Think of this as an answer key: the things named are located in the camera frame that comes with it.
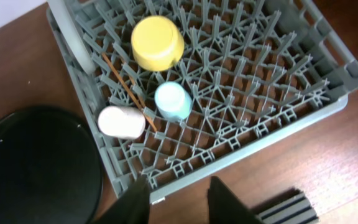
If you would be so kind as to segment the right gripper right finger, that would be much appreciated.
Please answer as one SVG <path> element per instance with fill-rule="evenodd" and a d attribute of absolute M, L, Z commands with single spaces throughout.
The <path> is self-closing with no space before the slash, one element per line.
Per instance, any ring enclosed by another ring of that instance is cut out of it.
<path fill-rule="evenodd" d="M 208 189 L 208 218 L 210 224 L 263 224 L 216 176 L 211 177 Z"/>

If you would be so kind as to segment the pink plastic cup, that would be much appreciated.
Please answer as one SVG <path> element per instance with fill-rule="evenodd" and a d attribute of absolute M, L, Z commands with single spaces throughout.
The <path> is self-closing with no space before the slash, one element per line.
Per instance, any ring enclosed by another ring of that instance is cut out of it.
<path fill-rule="evenodd" d="M 132 107 L 107 106 L 98 116 L 99 130 L 121 139 L 137 139 L 145 129 L 145 117 Z"/>

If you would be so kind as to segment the blue plastic cup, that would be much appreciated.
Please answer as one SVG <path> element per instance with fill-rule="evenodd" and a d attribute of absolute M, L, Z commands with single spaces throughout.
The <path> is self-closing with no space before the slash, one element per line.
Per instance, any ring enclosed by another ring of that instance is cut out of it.
<path fill-rule="evenodd" d="M 154 101 L 160 114 L 167 120 L 183 120 L 191 113 L 191 96 L 176 82 L 159 85 L 154 94 Z"/>

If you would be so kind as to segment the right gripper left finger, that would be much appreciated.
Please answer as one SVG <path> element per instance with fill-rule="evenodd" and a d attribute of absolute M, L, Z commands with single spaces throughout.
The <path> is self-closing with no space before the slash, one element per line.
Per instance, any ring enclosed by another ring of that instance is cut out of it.
<path fill-rule="evenodd" d="M 141 176 L 94 224 L 148 224 L 149 215 L 150 189 Z"/>

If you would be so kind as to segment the yellow plastic bowl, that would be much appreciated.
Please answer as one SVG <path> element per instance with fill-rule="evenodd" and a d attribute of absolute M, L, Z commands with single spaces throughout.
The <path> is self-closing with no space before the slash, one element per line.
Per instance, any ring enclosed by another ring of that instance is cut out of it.
<path fill-rule="evenodd" d="M 131 34 L 131 47 L 134 59 L 140 67 L 161 72 L 180 61 L 185 41 L 170 19 L 148 16 L 135 25 Z"/>

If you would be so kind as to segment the grey round plate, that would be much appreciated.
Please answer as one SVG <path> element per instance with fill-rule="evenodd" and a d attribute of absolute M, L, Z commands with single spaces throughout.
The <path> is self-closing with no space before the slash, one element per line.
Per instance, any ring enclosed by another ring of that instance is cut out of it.
<path fill-rule="evenodd" d="M 96 67 L 90 57 L 83 39 L 78 31 L 72 13 L 66 1 L 47 0 L 49 8 L 70 48 L 82 69 L 91 75 Z"/>

